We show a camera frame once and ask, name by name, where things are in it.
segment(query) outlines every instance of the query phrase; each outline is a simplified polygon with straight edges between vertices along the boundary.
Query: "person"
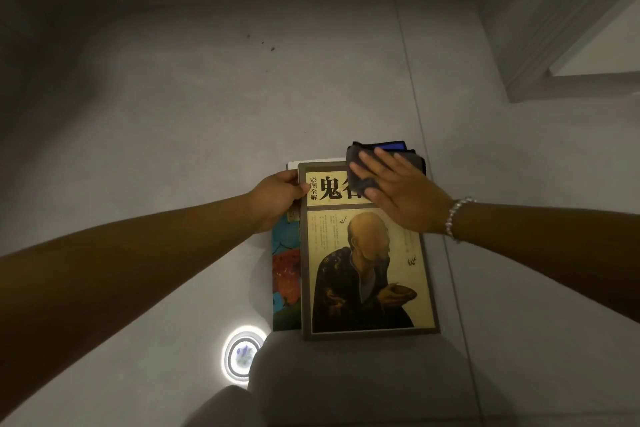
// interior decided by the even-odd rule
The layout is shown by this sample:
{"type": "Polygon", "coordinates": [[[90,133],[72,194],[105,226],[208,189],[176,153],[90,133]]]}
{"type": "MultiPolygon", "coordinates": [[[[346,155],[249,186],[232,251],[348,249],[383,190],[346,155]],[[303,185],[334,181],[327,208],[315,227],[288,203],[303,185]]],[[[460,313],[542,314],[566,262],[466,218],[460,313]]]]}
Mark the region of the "person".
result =
{"type": "Polygon", "coordinates": [[[412,328],[402,309],[409,297],[389,284],[389,234],[371,212],[356,214],[347,225],[345,246],[324,257],[318,267],[312,329],[314,333],[412,328]]]}
{"type": "MultiPolygon", "coordinates": [[[[402,156],[351,164],[402,227],[445,234],[456,203],[402,156]]],[[[296,171],[247,194],[82,230],[0,257],[0,419],[308,192],[296,171]]],[[[466,203],[452,235],[640,321],[640,215],[466,203]]]]}

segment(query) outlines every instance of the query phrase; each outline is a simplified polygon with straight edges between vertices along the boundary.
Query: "round light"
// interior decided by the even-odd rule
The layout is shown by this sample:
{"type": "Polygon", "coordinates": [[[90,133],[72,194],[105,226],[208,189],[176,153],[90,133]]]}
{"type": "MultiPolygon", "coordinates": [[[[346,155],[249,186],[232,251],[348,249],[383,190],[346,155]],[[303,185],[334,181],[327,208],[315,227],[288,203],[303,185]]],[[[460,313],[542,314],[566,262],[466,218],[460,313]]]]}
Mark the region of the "round light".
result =
{"type": "Polygon", "coordinates": [[[222,348],[222,373],[231,382],[237,385],[249,382],[251,363],[266,337],[255,326],[242,326],[229,334],[222,348]]]}

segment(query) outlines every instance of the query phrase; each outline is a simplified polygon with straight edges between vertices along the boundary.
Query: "bald man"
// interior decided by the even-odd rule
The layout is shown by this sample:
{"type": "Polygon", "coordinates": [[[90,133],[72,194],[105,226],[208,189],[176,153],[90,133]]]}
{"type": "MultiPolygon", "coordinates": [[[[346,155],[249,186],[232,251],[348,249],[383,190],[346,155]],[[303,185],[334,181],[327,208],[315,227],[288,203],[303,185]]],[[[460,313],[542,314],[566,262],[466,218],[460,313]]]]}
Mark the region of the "bald man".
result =
{"type": "Polygon", "coordinates": [[[359,213],[347,226],[349,246],[320,263],[312,331],[338,332],[412,328],[402,308],[407,297],[387,281],[389,235],[385,222],[371,212],[359,213]]]}

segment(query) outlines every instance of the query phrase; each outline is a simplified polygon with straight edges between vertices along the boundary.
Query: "silver beaded bracelet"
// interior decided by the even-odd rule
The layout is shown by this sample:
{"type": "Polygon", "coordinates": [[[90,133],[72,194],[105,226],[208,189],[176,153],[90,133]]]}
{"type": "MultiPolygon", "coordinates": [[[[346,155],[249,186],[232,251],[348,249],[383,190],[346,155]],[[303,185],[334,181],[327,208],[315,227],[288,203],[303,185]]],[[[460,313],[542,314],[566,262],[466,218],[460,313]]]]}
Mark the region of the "silver beaded bracelet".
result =
{"type": "Polygon", "coordinates": [[[451,227],[453,226],[453,217],[465,204],[476,202],[477,201],[473,197],[465,197],[464,199],[459,199],[458,201],[456,201],[456,204],[454,204],[449,210],[449,217],[445,221],[445,230],[447,230],[447,235],[453,238],[456,243],[460,243],[460,240],[456,240],[456,237],[453,236],[453,232],[451,231],[451,227]]]}

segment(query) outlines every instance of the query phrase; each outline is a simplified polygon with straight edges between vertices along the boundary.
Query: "dark robe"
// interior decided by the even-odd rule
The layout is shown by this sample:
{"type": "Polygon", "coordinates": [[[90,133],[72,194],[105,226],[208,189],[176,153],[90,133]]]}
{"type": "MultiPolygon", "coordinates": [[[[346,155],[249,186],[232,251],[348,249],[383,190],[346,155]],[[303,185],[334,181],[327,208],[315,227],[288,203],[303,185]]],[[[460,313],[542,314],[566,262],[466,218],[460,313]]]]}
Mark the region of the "dark robe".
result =
{"type": "Polygon", "coordinates": [[[374,268],[376,281],[369,297],[360,300],[360,275],[351,264],[351,249],[340,248],[320,263],[312,315],[314,333],[412,328],[402,307],[382,307],[378,293],[388,286],[389,259],[374,268]]]}

